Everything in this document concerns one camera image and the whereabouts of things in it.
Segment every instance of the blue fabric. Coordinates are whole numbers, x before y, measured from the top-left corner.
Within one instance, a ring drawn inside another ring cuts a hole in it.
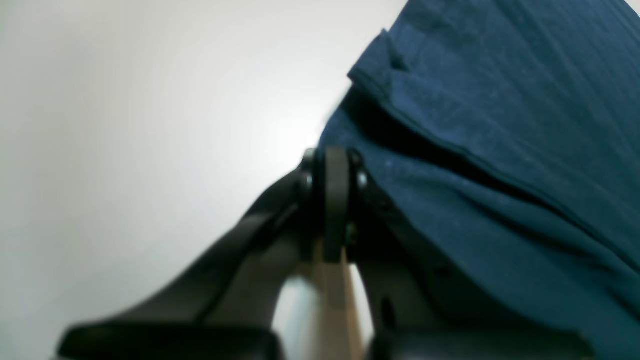
[[[640,359],[640,19],[624,0],[410,0],[322,149],[358,149],[487,292]]]

